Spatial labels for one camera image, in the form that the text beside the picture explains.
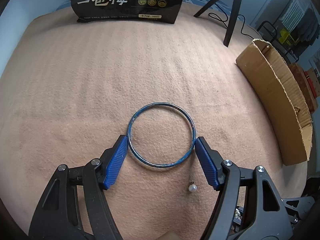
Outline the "pearl earring with stud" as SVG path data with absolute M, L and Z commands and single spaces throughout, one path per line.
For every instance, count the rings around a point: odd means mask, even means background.
M 196 192 L 197 191 L 197 185 L 194 183 L 193 180 L 190 181 L 190 184 L 188 186 L 189 192 Z

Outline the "silver blue bangle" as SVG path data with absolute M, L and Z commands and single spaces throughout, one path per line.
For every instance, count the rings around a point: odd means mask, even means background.
M 126 136 L 132 154 L 144 165 L 173 168 L 193 152 L 196 127 L 181 107 L 153 102 L 131 117 Z

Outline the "tan blanket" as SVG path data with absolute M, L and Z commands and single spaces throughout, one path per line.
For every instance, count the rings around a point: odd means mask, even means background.
M 175 24 L 81 24 L 66 8 L 29 24 L 1 77 L 1 199 L 26 234 L 58 165 L 100 157 L 152 102 L 180 106 L 224 159 L 262 165 L 282 197 L 301 196 L 307 163 L 283 166 L 268 116 L 235 64 L 252 39 L 235 29 L 227 48 L 224 27 L 196 11 L 183 4 Z M 218 194 L 194 152 L 166 170 L 128 151 L 105 191 L 123 239 L 168 231 L 200 239 Z

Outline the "orange covered bench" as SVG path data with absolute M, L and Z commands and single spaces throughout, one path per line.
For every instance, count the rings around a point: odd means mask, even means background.
M 304 95 L 309 112 L 313 114 L 318 108 L 318 103 L 315 97 L 315 88 L 311 85 L 310 77 L 305 74 L 303 68 L 297 63 L 291 63 L 288 67 Z

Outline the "brown cardboard box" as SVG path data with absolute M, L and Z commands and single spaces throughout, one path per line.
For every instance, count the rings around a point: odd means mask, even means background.
M 312 149 L 312 118 L 291 70 L 268 42 L 253 39 L 236 65 L 259 97 L 277 138 L 283 164 L 308 161 Z

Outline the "yellow box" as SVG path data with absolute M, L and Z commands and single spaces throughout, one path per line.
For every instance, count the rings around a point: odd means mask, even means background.
M 281 44 L 287 44 L 288 46 L 292 46 L 295 44 L 295 40 L 291 36 L 291 33 L 285 28 L 281 29 L 280 38 L 278 38 L 278 41 Z

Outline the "black clothes rack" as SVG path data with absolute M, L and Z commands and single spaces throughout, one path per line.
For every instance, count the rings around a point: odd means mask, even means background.
M 311 0 L 271 0 L 256 28 L 288 63 L 298 62 L 319 39 L 319 19 Z

